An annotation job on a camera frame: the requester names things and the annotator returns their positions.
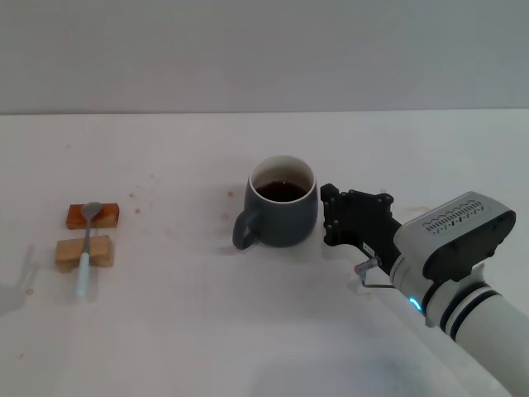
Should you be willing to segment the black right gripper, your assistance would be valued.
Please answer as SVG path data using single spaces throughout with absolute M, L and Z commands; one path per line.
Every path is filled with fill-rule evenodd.
M 401 227 L 391 211 L 393 197 L 387 193 L 369 194 L 353 189 L 340 193 L 333 184 L 324 184 L 320 196 L 324 242 L 355 246 L 369 259 L 377 256 L 379 268 L 389 275 L 400 256 L 393 242 Z

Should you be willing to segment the dark grey ceramic mug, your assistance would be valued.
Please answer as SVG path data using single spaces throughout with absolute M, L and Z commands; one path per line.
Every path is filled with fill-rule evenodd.
M 293 202 L 276 203 L 256 193 L 257 187 L 279 180 L 297 184 L 307 194 Z M 311 234 L 317 214 L 317 180 L 309 165 L 289 155 L 272 156 L 249 174 L 244 207 L 233 228 L 233 245 L 238 250 L 257 242 L 272 247 L 297 245 Z

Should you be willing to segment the metal spoon light blue handle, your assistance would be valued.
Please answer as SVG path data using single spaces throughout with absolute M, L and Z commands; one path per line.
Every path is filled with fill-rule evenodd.
M 75 295 L 78 299 L 84 299 L 88 293 L 89 281 L 89 261 L 90 261 L 90 231 L 92 220 L 102 210 L 102 204 L 99 202 L 86 203 L 82 207 L 82 216 L 86 222 L 86 228 L 83 239 L 83 249 L 79 257 L 78 278 L 75 287 Z

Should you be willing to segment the dark coffee liquid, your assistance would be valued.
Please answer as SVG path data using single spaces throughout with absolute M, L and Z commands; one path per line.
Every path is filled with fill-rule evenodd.
M 264 199 L 276 203 L 289 203 L 301 199 L 307 194 L 307 190 L 297 184 L 284 180 L 263 184 L 255 189 L 256 193 Z

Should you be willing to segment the reddish brown wooden block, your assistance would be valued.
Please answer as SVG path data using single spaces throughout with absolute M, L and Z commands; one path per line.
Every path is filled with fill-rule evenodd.
M 83 217 L 84 204 L 71 204 L 66 217 L 66 227 L 69 230 L 86 228 L 86 219 Z M 92 219 L 91 228 L 117 228 L 120 208 L 117 203 L 103 203 L 101 211 Z

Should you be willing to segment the light tan wooden block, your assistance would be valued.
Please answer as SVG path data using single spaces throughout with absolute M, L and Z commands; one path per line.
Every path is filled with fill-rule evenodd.
M 91 237 L 89 264 L 92 267 L 110 268 L 114 265 L 114 248 L 108 235 Z M 60 273 L 70 273 L 79 266 L 83 252 L 83 238 L 57 241 L 55 266 Z

